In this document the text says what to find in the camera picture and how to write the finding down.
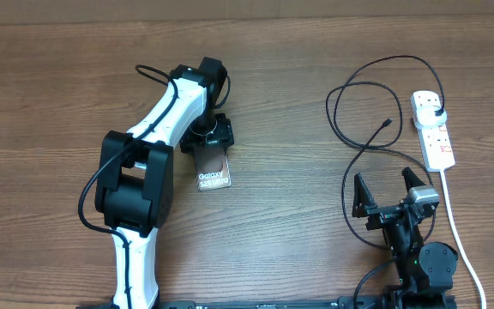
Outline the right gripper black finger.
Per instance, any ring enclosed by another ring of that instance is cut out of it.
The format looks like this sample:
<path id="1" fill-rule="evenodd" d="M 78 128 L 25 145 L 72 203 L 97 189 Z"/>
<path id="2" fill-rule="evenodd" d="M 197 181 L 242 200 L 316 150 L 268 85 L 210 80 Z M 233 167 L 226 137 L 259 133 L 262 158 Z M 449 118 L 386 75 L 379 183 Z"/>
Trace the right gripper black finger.
<path id="1" fill-rule="evenodd" d="M 406 190 L 410 191 L 412 188 L 425 186 L 425 182 L 423 182 L 410 167 L 405 167 L 401 175 L 404 179 Z"/>
<path id="2" fill-rule="evenodd" d="M 354 176 L 354 198 L 352 205 L 353 217 L 366 217 L 377 207 L 369 188 L 360 173 Z"/>

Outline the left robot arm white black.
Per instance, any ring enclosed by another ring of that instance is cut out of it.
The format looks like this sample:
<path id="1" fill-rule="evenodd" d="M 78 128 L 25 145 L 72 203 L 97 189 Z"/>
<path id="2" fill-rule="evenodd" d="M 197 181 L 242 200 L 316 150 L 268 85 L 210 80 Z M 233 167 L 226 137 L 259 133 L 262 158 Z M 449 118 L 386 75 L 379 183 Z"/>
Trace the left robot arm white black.
<path id="1" fill-rule="evenodd" d="M 117 287 L 106 308 L 159 305 L 156 240 L 172 206 L 176 149 L 193 156 L 199 191 L 232 183 L 226 156 L 232 124 L 218 111 L 231 89 L 224 64 L 205 57 L 196 68 L 180 64 L 170 73 L 143 64 L 135 69 L 166 91 L 141 122 L 105 135 L 99 168 L 78 200 L 81 223 L 114 241 Z"/>

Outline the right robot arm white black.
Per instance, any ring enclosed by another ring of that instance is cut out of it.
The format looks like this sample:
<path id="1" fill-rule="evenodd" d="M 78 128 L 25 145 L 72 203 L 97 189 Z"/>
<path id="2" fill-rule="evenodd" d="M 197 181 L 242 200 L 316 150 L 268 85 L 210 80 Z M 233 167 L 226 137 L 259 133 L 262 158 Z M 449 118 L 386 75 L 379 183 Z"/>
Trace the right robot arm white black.
<path id="1" fill-rule="evenodd" d="M 362 176 L 354 177 L 352 215 L 366 218 L 368 230 L 380 230 L 392 258 L 371 270 L 346 303 L 348 308 L 455 308 L 455 298 L 446 295 L 453 287 L 458 252 L 443 242 L 426 243 L 419 224 L 433 217 L 440 197 L 408 167 L 402 170 L 406 197 L 396 205 L 380 207 Z M 378 271 L 394 264 L 400 279 L 379 295 L 361 296 L 364 283 Z"/>

